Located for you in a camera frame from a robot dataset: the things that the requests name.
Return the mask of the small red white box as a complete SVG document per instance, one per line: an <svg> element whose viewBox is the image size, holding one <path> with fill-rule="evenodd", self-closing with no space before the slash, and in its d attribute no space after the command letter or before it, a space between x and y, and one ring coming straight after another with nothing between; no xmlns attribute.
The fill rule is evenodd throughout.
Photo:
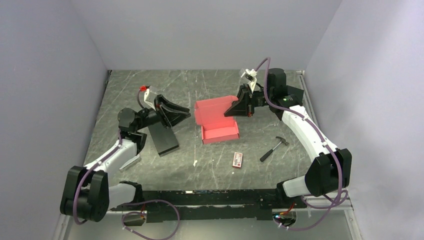
<svg viewBox="0 0 424 240"><path fill-rule="evenodd" d="M240 169L243 163L243 154L240 152L235 152L233 155L232 167Z"/></svg>

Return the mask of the black box near left arm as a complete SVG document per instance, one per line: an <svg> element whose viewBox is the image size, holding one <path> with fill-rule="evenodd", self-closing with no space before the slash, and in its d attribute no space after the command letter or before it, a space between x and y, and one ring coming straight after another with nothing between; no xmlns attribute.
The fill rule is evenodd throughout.
<svg viewBox="0 0 424 240"><path fill-rule="evenodd" d="M168 155L180 147L172 128L164 127L158 122L149 126L148 130L159 157Z"/></svg>

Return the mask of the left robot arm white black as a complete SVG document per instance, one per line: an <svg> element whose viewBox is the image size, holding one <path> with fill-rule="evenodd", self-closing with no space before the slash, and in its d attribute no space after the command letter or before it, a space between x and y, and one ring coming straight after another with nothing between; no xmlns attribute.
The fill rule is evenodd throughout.
<svg viewBox="0 0 424 240"><path fill-rule="evenodd" d="M76 224L99 222L107 211L120 205L131 210L144 203L143 187L131 181L110 186L109 179L128 161L135 160L143 150L147 134L140 130L160 125L165 130L191 116L187 107L170 102L161 94L148 108L139 111L125 107L117 114L118 138L103 155L85 166L73 166L67 172L59 211L73 217Z"/></svg>

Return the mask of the red cardboard paper box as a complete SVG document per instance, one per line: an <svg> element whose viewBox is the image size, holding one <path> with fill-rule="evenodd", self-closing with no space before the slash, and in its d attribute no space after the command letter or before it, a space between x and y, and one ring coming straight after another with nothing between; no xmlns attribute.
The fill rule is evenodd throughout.
<svg viewBox="0 0 424 240"><path fill-rule="evenodd" d="M232 102L238 98L233 95L196 101L194 104L195 122L201 128L203 144L212 144L240 138L236 119L224 116Z"/></svg>

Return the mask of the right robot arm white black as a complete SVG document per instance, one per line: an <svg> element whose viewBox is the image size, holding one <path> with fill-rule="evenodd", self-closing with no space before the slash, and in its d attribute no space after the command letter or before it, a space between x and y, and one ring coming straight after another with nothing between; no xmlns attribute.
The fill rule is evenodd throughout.
<svg viewBox="0 0 424 240"><path fill-rule="evenodd" d="M337 191L334 202L347 195L352 155L346 148L332 143L311 120L303 105L304 90L287 85L287 76L281 68L268 70L265 85L257 82L255 69L242 69L241 79L247 82L239 87L237 100L226 110L226 117L250 117L257 107L269 109L288 126L303 145L311 160L305 175L277 184L276 203L289 207L295 197L326 196Z"/></svg>

